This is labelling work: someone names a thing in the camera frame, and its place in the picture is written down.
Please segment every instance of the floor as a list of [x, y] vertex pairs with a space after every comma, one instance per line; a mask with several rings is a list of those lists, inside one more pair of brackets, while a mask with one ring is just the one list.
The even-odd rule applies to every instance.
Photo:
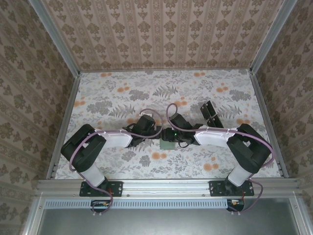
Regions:
[[[200, 106], [208, 100], [225, 128], [248, 123], [268, 140], [248, 70], [82, 73], [80, 78], [66, 140], [86, 123], [103, 130], [126, 127], [144, 108], [157, 110], [165, 121], [172, 102], [191, 124], [204, 123]], [[159, 140], [146, 140], [135, 148], [103, 149], [96, 164], [109, 179], [224, 178], [236, 160], [227, 148], [177, 145], [162, 151]], [[276, 162], [256, 177], [280, 177]], [[56, 179], [79, 178], [61, 156]]]

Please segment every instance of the black angle bracket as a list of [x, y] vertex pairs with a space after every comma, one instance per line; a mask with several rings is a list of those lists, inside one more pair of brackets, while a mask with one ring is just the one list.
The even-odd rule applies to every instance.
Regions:
[[200, 108], [201, 113], [206, 121], [207, 126], [209, 127], [217, 127], [217, 128], [224, 128], [220, 118], [216, 114], [214, 107], [211, 101], [203, 104]]

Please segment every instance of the gray panel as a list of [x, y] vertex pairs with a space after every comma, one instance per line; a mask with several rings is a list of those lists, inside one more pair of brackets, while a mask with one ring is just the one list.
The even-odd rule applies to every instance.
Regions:
[[289, 199], [262, 199], [241, 215], [225, 209], [45, 210], [40, 235], [297, 235]]

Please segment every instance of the patterned wallpaper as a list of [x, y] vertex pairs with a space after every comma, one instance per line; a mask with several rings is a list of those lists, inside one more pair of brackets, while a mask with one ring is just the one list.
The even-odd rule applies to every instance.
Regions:
[[18, 234], [45, 178], [73, 77], [26, 0], [0, 1], [0, 234]]
[[83, 71], [248, 68], [282, 0], [43, 0]]
[[313, 215], [313, 1], [299, 0], [257, 72], [291, 177]]

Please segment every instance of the metal mounting plate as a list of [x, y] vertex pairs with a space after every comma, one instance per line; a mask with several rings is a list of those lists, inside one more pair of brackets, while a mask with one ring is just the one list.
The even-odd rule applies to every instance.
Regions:
[[238, 190], [233, 192], [233, 194], [229, 194], [226, 192], [224, 180], [210, 181], [209, 185], [211, 197], [242, 196], [243, 193], [245, 194], [245, 196], [254, 196], [253, 185], [248, 180], [246, 180], [240, 187], [238, 187]]
[[[123, 191], [123, 182], [122, 181], [109, 181], [107, 191], [112, 194], [113, 197], [121, 197]], [[79, 196], [81, 197], [108, 197], [103, 192], [91, 188], [87, 182], [82, 182]]]

